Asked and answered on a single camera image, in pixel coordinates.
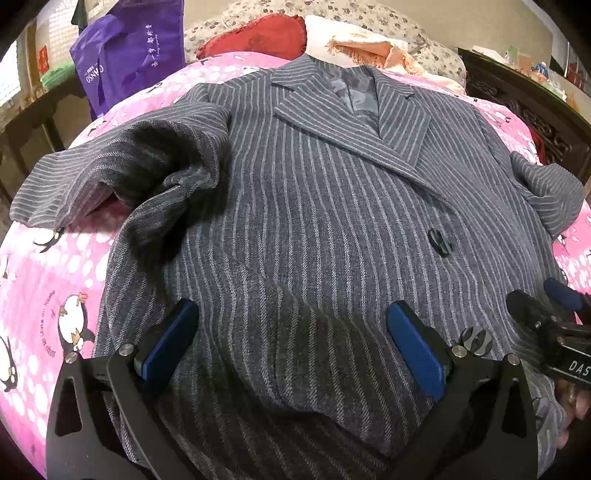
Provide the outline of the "person's right hand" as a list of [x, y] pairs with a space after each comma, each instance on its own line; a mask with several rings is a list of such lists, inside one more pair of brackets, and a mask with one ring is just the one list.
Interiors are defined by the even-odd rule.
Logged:
[[565, 411], [565, 420], [557, 440], [557, 448], [562, 450], [570, 436], [570, 425], [575, 419], [583, 420], [590, 408], [590, 391], [582, 390], [566, 380], [556, 381], [556, 398]]

